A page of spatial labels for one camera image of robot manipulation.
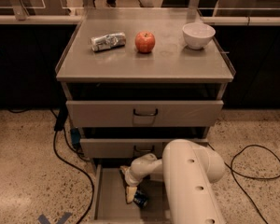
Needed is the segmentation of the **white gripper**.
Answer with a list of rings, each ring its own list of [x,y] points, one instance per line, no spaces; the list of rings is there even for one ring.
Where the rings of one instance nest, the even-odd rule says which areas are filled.
[[[137,192],[137,186],[143,181],[143,178],[135,175],[129,169],[129,166],[121,165],[119,169],[125,175],[125,181],[129,185],[125,189],[126,203],[132,203]]]

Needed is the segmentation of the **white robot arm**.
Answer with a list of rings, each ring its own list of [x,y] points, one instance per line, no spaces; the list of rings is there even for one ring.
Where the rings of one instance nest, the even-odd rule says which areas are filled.
[[[120,168],[126,183],[126,202],[148,175],[162,177],[172,224],[226,224],[212,190],[224,176],[225,163],[214,150],[190,140],[169,142],[162,157],[148,153]]]

